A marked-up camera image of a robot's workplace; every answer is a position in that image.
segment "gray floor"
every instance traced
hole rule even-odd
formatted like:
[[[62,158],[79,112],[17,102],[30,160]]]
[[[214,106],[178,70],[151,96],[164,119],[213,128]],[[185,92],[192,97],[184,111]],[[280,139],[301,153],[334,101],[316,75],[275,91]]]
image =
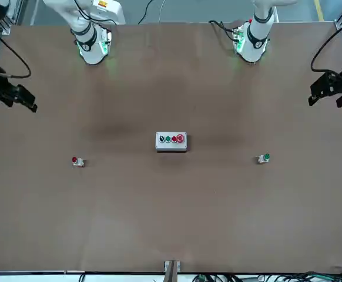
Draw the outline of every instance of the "gray floor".
[[[142,17],[148,0],[120,1],[127,24],[137,24]],[[147,10],[143,23],[159,20],[162,0],[154,0]],[[313,0],[299,0],[293,6],[279,7],[280,21],[318,21]],[[162,10],[162,22],[207,22],[211,19],[232,22],[247,20],[253,15],[253,5],[249,0],[166,0]],[[45,6],[42,0],[31,1],[26,9],[25,25],[59,25],[64,20]]]

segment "floor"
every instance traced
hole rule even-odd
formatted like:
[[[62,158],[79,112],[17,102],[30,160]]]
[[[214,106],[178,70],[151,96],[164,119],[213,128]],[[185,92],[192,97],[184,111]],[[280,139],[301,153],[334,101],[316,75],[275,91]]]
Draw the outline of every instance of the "floor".
[[[127,24],[137,24],[142,17],[148,0],[120,0]],[[299,0],[292,6],[278,7],[279,21],[318,21],[316,10],[318,0]],[[159,20],[162,0],[154,0],[143,21],[154,23]],[[333,21],[342,11],[342,0],[320,0],[325,21]],[[207,22],[211,19],[232,22],[237,19],[248,19],[253,15],[253,5],[249,0],[166,0],[161,22]],[[42,0],[29,1],[22,22],[25,25],[59,25],[64,20],[49,9]]]

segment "brown table surface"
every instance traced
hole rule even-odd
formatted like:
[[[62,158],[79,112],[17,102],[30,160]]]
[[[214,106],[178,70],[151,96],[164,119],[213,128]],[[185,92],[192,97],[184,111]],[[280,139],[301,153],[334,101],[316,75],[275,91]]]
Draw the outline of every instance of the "brown table surface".
[[[214,30],[119,26],[88,66],[66,26],[13,29],[39,111],[0,104],[0,270],[342,267],[342,109],[307,103],[334,24],[275,24],[255,65]],[[0,64],[25,73],[5,48]],[[342,35],[317,66],[341,70]],[[155,131],[190,151],[156,153]]]

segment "red push button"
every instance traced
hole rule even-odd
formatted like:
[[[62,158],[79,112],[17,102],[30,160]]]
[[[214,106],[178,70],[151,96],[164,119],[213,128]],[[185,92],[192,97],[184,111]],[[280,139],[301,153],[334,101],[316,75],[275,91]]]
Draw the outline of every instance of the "red push button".
[[[177,136],[177,142],[178,142],[178,143],[183,143],[183,142],[184,142],[184,136],[183,136],[182,134],[179,134],[179,135]]]

